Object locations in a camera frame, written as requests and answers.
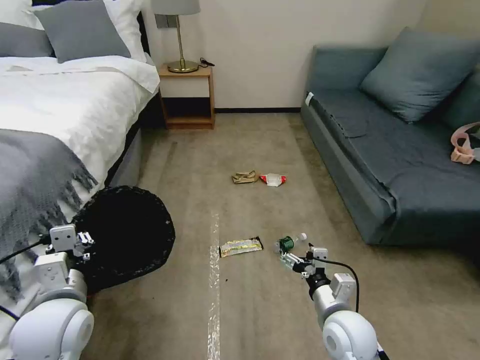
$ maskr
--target sofa armrest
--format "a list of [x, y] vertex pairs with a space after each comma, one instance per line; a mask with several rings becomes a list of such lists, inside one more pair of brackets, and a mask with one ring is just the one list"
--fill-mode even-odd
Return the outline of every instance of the sofa armrest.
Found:
[[314, 46], [306, 93], [356, 89], [385, 55], [387, 48]]

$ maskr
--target blue sofa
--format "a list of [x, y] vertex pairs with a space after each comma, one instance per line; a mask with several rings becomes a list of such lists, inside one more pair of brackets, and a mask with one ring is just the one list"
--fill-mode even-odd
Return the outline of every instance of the blue sofa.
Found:
[[480, 163], [451, 162], [450, 137], [480, 121], [480, 70], [406, 123], [359, 90], [385, 51], [314, 47], [305, 89], [314, 96], [301, 108], [311, 139], [367, 244], [476, 244]]

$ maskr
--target bed frame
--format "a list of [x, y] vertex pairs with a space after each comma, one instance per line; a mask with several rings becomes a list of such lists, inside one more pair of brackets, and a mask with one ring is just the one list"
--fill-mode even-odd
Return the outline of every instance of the bed frame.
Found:
[[[140, 25], [143, 51], [150, 55], [149, 40], [141, 12], [137, 20]], [[138, 121], [131, 126], [126, 134], [125, 149], [108, 171], [105, 186], [137, 185], [142, 160], [141, 129], [143, 128], [166, 128], [160, 91], [148, 102], [139, 114]]]

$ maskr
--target trash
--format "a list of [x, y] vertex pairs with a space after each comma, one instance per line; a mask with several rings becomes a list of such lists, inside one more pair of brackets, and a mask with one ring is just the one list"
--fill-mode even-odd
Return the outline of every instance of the trash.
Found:
[[237, 172], [235, 175], [231, 176], [234, 184], [248, 184], [248, 183], [255, 183], [259, 176], [255, 172], [255, 170], [250, 172]]
[[219, 246], [218, 248], [221, 258], [230, 256], [230, 255], [260, 251], [263, 249], [264, 249], [264, 246], [258, 236], [252, 237], [246, 240], [227, 241], [225, 244], [223, 244], [222, 246]]
[[260, 175], [260, 179], [268, 186], [279, 187], [287, 181], [287, 177], [278, 174], [269, 173], [267, 175]]
[[280, 240], [275, 242], [275, 252], [276, 253], [288, 253], [290, 250], [294, 248], [298, 242], [305, 242], [307, 240], [307, 234], [302, 232], [298, 235], [295, 239], [292, 239], [290, 236], [286, 236], [281, 238]]

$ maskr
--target beige carpet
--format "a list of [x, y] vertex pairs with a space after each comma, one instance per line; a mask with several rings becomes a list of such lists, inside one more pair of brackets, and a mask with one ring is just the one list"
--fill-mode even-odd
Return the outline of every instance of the beige carpet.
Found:
[[[287, 183], [232, 184], [253, 169]], [[164, 267], [94, 297], [83, 359], [208, 359], [215, 214], [221, 244], [265, 245], [219, 261], [218, 359], [328, 359], [307, 284], [272, 251], [299, 232], [357, 271], [360, 312], [392, 360], [480, 358], [478, 271], [449, 252], [365, 245], [299, 115], [219, 115], [213, 131], [144, 133], [140, 186], [165, 202], [176, 242]]]

